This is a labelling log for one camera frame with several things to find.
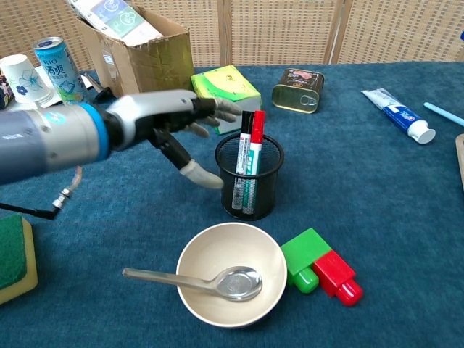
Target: blue drink can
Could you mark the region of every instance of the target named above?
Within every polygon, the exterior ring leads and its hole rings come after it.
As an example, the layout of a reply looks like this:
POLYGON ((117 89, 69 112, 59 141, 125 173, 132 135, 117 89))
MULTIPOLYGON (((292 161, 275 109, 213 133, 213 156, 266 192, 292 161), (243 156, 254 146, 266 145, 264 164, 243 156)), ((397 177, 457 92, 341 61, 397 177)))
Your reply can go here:
POLYGON ((63 104, 90 103, 86 85, 62 38, 43 38, 33 48, 63 104))

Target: black mesh pen holder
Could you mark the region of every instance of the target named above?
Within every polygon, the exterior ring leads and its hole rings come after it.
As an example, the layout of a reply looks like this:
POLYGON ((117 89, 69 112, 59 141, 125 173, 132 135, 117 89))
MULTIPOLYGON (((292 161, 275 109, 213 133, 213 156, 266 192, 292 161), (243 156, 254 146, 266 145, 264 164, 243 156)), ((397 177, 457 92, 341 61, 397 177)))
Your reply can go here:
POLYGON ((216 147, 215 157, 224 181, 221 203, 236 219, 253 221, 268 215, 276 200, 278 170, 283 164, 282 146, 264 136, 256 175, 236 173, 240 134, 224 138, 216 147))

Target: white bowl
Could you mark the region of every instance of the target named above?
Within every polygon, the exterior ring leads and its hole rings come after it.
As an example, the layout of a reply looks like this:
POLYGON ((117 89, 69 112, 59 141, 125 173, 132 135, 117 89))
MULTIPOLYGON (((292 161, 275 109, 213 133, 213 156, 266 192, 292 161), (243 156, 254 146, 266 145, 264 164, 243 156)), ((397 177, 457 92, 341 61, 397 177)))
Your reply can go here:
POLYGON ((221 270, 237 265, 252 267, 261 275, 261 292, 249 301, 231 302, 178 287, 182 302, 198 319, 223 328, 240 328, 275 307, 286 286, 285 257, 272 237, 252 225, 221 223, 200 232, 182 251, 177 274, 212 279, 221 270))

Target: toothpaste cap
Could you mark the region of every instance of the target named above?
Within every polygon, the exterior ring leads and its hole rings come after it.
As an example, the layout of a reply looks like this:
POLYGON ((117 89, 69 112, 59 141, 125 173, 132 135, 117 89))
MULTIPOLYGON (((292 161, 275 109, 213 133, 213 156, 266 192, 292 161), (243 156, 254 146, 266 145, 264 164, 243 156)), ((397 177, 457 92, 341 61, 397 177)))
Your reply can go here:
POLYGON ((428 128, 428 123, 425 120, 415 121, 407 129, 407 134, 421 145, 427 144, 435 138, 435 130, 428 128))

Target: green tissue box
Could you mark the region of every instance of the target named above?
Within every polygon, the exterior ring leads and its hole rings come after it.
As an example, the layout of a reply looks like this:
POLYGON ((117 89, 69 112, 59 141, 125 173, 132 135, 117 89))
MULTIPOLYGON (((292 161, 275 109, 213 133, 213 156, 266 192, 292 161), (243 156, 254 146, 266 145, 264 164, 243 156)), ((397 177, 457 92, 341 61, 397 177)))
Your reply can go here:
MULTIPOLYGON (((261 93, 233 66, 202 72, 191 77, 195 93, 201 98, 220 97, 231 100, 244 111, 262 109, 261 93)), ((241 116, 234 123, 219 120, 217 134, 230 133, 241 128, 241 116)))

